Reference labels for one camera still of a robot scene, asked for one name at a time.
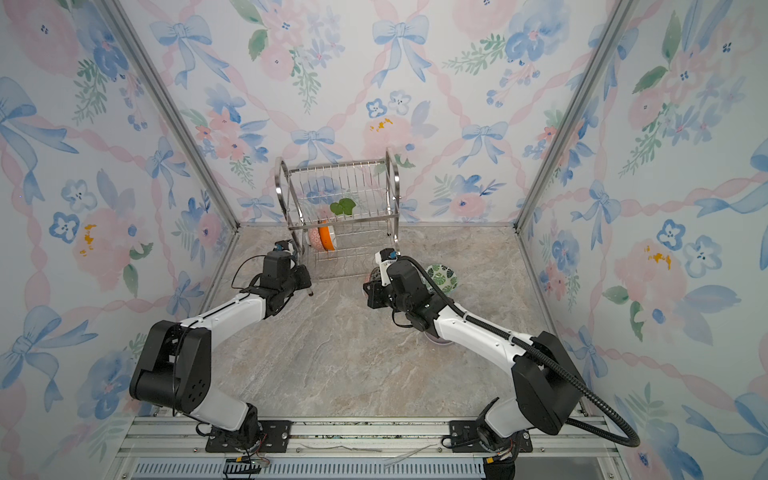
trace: orange plate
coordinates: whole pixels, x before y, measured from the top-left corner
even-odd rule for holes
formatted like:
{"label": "orange plate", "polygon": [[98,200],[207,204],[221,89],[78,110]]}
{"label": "orange plate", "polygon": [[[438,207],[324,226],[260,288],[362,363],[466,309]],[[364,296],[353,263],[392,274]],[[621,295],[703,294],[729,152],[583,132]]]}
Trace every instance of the orange plate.
{"label": "orange plate", "polygon": [[323,248],[329,252],[336,251],[336,234],[333,232],[333,227],[319,227],[317,231],[320,234]]}

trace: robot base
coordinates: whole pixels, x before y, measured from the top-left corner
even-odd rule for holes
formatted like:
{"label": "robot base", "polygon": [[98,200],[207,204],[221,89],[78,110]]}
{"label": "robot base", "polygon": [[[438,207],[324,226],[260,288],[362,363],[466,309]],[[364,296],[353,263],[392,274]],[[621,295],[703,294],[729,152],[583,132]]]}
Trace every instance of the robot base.
{"label": "robot base", "polygon": [[[259,453],[285,453],[288,449],[291,424],[290,420],[259,420],[262,436],[266,435],[259,447]],[[241,453],[240,450],[229,445],[227,438],[223,435],[208,439],[205,451],[208,453]]]}

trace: wire rack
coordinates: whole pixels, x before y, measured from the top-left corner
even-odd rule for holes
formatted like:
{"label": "wire rack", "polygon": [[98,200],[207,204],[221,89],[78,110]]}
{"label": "wire rack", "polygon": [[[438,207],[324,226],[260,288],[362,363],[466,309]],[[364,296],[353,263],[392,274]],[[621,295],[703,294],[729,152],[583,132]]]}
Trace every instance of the wire rack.
{"label": "wire rack", "polygon": [[[375,266],[376,252],[397,250],[400,177],[389,152],[381,160],[291,170],[277,158],[275,187],[313,279],[366,275]],[[321,226],[333,227],[336,250],[310,246],[308,231]]]}

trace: pink flower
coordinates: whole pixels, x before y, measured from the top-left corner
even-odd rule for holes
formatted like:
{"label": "pink flower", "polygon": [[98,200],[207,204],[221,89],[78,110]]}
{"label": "pink flower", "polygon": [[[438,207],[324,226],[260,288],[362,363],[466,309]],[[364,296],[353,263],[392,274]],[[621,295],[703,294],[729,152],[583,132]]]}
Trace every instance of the pink flower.
{"label": "pink flower", "polygon": [[293,70],[293,57],[281,45],[270,45],[261,52],[261,66],[269,78],[285,81]]}
{"label": "pink flower", "polygon": [[651,338],[663,336],[671,342],[672,330],[684,325],[683,319],[674,313],[687,288],[680,261],[649,238],[637,242],[629,255],[616,260],[614,273],[627,288],[629,300],[643,307],[634,319],[644,322],[643,334]]}
{"label": "pink flower", "polygon": [[195,129],[197,130],[196,139],[205,140],[207,138],[210,140],[210,129],[208,127],[195,127]]}
{"label": "pink flower", "polygon": [[558,266],[553,262],[550,262],[545,268],[547,276],[549,277],[549,284],[554,290],[554,296],[560,300],[565,295],[565,275],[558,270]]}
{"label": "pink flower", "polygon": [[723,18],[715,29],[708,48],[714,49],[714,58],[723,59],[725,72],[737,71],[742,58],[760,46],[763,36],[753,24],[754,7],[745,8],[735,19]]}
{"label": "pink flower", "polygon": [[203,214],[197,225],[197,238],[200,239],[202,247],[211,248],[216,245],[221,234],[221,220],[219,216],[212,213]]}
{"label": "pink flower", "polygon": [[216,147],[216,156],[219,158],[231,158],[234,161],[242,161],[248,152],[248,144],[238,137],[221,137]]}
{"label": "pink flower", "polygon": [[544,127],[544,133],[536,137],[536,140],[546,140],[547,142],[550,142],[557,132],[558,129],[555,127]]}
{"label": "pink flower", "polygon": [[297,47],[303,43],[304,21],[293,0],[283,0],[282,5],[270,2],[270,12],[264,12],[261,18],[270,30],[270,44]]}
{"label": "pink flower", "polygon": [[634,480],[669,480],[667,466],[646,442],[636,449],[625,450],[621,458],[626,459]]}
{"label": "pink flower", "polygon": [[226,110],[222,111],[222,114],[218,114],[211,110],[208,112],[210,122],[208,125],[210,129],[217,133],[226,135],[227,137],[236,137],[237,132],[240,129],[240,125],[237,122],[230,120],[230,113]]}
{"label": "pink flower", "polygon": [[49,74],[74,77],[80,45],[71,19],[57,2],[3,0],[9,27],[18,46]]}
{"label": "pink flower", "polygon": [[471,40],[479,40],[487,37],[488,32],[506,26],[515,14],[516,8],[515,0],[502,0],[488,4],[460,0],[453,8],[453,22],[456,28],[466,33]]}
{"label": "pink flower", "polygon": [[139,230],[143,223],[133,212],[118,217],[111,208],[100,208],[82,221],[84,234],[78,235],[72,254],[81,271],[96,277],[102,292],[118,285],[131,262],[131,249],[141,252],[141,244],[148,243],[147,234]]}
{"label": "pink flower", "polygon": [[643,91],[629,107],[629,125],[635,130],[640,130],[656,120],[663,103],[664,96],[661,90],[649,88]]}
{"label": "pink flower", "polygon": [[378,117],[366,124],[362,130],[362,157],[384,158],[387,147],[393,153],[405,153],[407,144],[414,144],[411,123],[398,115]]}
{"label": "pink flower", "polygon": [[477,194],[459,195],[451,202],[451,213],[457,217],[480,217],[485,212],[485,200]]}
{"label": "pink flower", "polygon": [[699,47],[694,46],[690,53],[679,51],[672,59],[670,70],[661,79],[660,85],[672,103],[681,104],[689,92],[703,84],[704,74],[708,71],[707,59],[712,55],[711,45],[707,50],[708,53],[702,55]]}

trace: green leaf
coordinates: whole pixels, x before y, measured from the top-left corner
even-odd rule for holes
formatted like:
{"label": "green leaf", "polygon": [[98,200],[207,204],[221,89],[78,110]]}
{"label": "green leaf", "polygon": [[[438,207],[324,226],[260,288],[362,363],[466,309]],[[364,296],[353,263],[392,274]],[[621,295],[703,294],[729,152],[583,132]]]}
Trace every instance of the green leaf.
{"label": "green leaf", "polygon": [[250,53],[250,59],[256,60],[268,44],[266,30],[256,30],[248,41],[248,53]]}
{"label": "green leaf", "polygon": [[632,304],[629,306],[629,324],[632,326],[634,335],[640,339],[641,342],[643,341],[643,322],[635,322],[634,316],[642,310],[643,306],[640,305],[640,302],[632,302]]}
{"label": "green leaf", "polygon": [[230,0],[230,3],[246,22],[264,25],[264,22],[261,19],[261,14],[259,14],[259,11],[253,3],[248,0]]}
{"label": "green leaf", "polygon": [[128,291],[133,293],[134,298],[136,298],[139,295],[139,272],[130,263],[123,269],[123,281],[128,287]]}
{"label": "green leaf", "polygon": [[629,300],[627,289],[621,285],[612,286],[603,292],[603,296],[617,305],[624,305]]}
{"label": "green leaf", "polygon": [[343,209],[345,215],[352,215],[352,209],[357,206],[355,201],[351,198],[343,198],[339,200],[339,205]]}
{"label": "green leaf", "polygon": [[664,35],[664,43],[661,44],[661,54],[667,59],[667,63],[671,63],[674,54],[677,53],[677,47],[680,46],[681,32],[680,19],[677,17],[677,13],[672,11],[670,24],[667,25],[667,33]]}
{"label": "green leaf", "polygon": [[140,259],[146,257],[147,255],[149,255],[149,253],[152,251],[152,246],[153,245],[154,245],[153,243],[150,243],[148,245],[144,245],[142,243],[141,244],[141,249],[142,249],[141,253],[138,253],[136,251],[136,249],[131,248],[131,251],[128,253],[128,255],[130,255],[131,258],[134,259],[134,260],[140,260]]}
{"label": "green leaf", "polygon": [[655,86],[661,78],[664,76],[664,74],[667,73],[667,68],[658,66],[654,68],[653,70],[649,70],[645,72],[645,75],[641,77],[641,79],[637,82],[637,84],[634,86],[634,90],[632,93],[636,94],[639,91],[643,91],[646,88],[651,88]]}
{"label": "green leaf", "polygon": [[179,113],[181,113],[184,117],[189,117],[192,120],[192,123],[198,127],[208,126],[208,122],[205,120],[205,117],[197,110],[182,110]]}

